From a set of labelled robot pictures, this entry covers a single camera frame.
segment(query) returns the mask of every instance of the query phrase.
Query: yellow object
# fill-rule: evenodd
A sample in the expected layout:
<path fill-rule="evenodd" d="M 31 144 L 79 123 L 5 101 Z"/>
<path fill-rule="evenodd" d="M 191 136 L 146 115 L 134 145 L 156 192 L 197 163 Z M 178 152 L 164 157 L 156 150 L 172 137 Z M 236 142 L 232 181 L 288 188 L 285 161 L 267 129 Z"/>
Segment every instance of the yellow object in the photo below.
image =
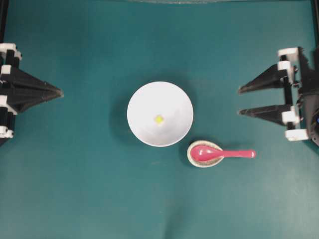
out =
<path fill-rule="evenodd" d="M 164 121 L 164 118 L 162 116 L 156 116 L 155 117 L 155 122 L 157 124 L 161 124 L 161 123 L 163 123 L 163 121 Z"/>

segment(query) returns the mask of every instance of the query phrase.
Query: plastic spoon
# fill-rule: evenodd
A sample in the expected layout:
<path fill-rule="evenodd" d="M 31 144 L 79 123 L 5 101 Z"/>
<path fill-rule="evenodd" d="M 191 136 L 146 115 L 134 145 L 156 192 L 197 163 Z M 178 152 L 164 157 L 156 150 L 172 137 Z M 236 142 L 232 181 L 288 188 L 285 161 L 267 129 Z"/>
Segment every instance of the plastic spoon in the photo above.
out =
<path fill-rule="evenodd" d="M 206 162 L 219 157 L 241 157 L 241 158 L 254 158 L 256 152 L 254 150 L 248 151 L 222 151 L 207 145 L 195 146 L 190 152 L 192 158 L 196 161 Z"/>

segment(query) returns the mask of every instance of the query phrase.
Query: spoon handle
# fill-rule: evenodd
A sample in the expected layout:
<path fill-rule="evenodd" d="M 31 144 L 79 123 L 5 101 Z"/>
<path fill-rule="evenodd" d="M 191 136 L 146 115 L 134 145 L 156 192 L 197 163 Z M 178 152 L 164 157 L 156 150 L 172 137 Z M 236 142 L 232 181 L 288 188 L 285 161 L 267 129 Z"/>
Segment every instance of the spoon handle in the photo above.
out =
<path fill-rule="evenodd" d="M 240 158 L 255 158 L 256 151 L 248 150 L 248 151 L 222 151 L 222 154 L 225 158 L 233 158 L 233 157 L 240 157 Z"/>

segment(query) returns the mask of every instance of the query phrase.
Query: white bowl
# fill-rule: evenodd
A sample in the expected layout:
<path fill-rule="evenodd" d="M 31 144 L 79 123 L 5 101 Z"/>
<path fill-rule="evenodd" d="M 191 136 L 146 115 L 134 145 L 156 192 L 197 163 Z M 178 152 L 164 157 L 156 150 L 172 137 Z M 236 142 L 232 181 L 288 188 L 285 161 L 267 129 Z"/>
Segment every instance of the white bowl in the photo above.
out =
<path fill-rule="evenodd" d="M 128 123 L 142 142 L 156 147 L 177 143 L 193 122 L 193 106 L 178 86 L 163 81 L 140 87 L 128 105 Z"/>

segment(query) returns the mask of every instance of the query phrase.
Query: green tabletop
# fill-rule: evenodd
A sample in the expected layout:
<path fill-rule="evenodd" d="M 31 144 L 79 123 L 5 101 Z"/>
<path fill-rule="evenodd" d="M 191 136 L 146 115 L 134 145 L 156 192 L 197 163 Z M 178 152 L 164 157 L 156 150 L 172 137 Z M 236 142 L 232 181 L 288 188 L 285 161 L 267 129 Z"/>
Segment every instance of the green tabletop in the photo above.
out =
<path fill-rule="evenodd" d="M 5 41 L 64 98 L 18 115 L 0 148 L 0 238 L 319 238 L 317 148 L 236 114 L 283 104 L 282 90 L 236 92 L 278 49 L 310 56 L 309 0 L 11 0 Z M 170 147 L 141 143 L 127 123 L 131 95 L 152 81 L 177 84 L 194 106 Z M 186 150 L 197 139 L 258 155 L 196 168 Z"/>

